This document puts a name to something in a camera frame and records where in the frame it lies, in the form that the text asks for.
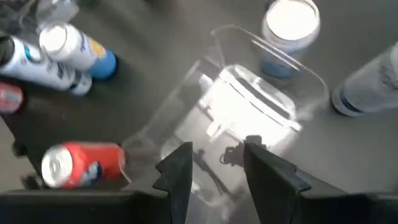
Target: spray can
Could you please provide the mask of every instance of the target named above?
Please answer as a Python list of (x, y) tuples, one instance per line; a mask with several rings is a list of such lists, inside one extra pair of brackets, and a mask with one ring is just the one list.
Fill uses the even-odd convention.
[(50, 60), (37, 47), (10, 36), (0, 37), (0, 73), (76, 95), (84, 95), (91, 88), (91, 77)]
[(94, 78), (108, 78), (116, 70), (115, 55), (70, 24), (58, 22), (45, 26), (39, 42), (51, 59)]
[(114, 143), (65, 142), (42, 159), (42, 177), (51, 188), (72, 189), (100, 179), (118, 179), (125, 153)]
[(398, 107), (398, 43), (348, 77), (331, 101), (347, 116)]
[[(319, 30), (319, 10), (311, 0), (274, 1), (262, 21), (264, 40), (296, 60), (303, 57)], [(269, 52), (262, 55), (261, 71), (277, 78), (291, 77), (296, 72)]]
[(22, 106), (24, 95), (18, 86), (0, 83), (0, 113), (14, 113)]

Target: white container lid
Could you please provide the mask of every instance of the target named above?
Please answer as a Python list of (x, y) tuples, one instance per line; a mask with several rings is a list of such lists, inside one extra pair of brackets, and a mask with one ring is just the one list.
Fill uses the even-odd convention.
[(42, 160), (42, 177), (51, 188), (60, 188), (69, 180), (73, 169), (72, 155), (64, 146), (53, 146)]
[(62, 50), (66, 41), (67, 30), (64, 26), (58, 25), (44, 29), (39, 37), (40, 47), (48, 54)]
[(278, 0), (268, 10), (266, 21), (281, 39), (299, 40), (318, 28), (320, 18), (317, 6), (309, 0)]

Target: white spray can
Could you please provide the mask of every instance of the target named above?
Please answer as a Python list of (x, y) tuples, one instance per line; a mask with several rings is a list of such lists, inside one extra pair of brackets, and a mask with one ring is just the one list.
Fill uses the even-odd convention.
[(0, 38), (0, 73), (76, 95), (91, 88), (91, 77), (50, 60), (37, 47), (11, 36)]
[(51, 59), (93, 78), (109, 78), (116, 70), (116, 56), (70, 24), (48, 24), (42, 29), (39, 42)]

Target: white label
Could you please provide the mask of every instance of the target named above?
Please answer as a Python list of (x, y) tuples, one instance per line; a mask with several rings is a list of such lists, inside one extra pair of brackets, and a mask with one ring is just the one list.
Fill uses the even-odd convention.
[(90, 90), (91, 85), (92, 78), (89, 75), (81, 72), (76, 72), (72, 93), (75, 95), (84, 95)]
[(72, 26), (67, 26), (67, 32), (73, 32), (72, 35), (78, 35), (79, 42), (76, 43), (75, 46), (77, 47), (68, 56), (68, 60), (65, 61), (66, 64), (84, 72), (90, 69), (99, 57), (105, 56), (105, 49), (102, 45), (84, 33), (76, 30), (76, 28)]
[(34, 82), (58, 90), (70, 87), (74, 71), (62, 64), (53, 62), (30, 44), (13, 38), (15, 52), (11, 61), (3, 66), (1, 73), (9, 77)]

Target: red soda can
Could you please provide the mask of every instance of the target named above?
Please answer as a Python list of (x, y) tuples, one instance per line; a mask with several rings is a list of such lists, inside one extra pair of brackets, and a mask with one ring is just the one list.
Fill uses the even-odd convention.
[(24, 100), (22, 90), (17, 86), (0, 83), (0, 112), (13, 113), (17, 111)]
[(115, 143), (65, 142), (42, 159), (42, 177), (51, 188), (72, 189), (99, 179), (118, 179), (126, 155)]

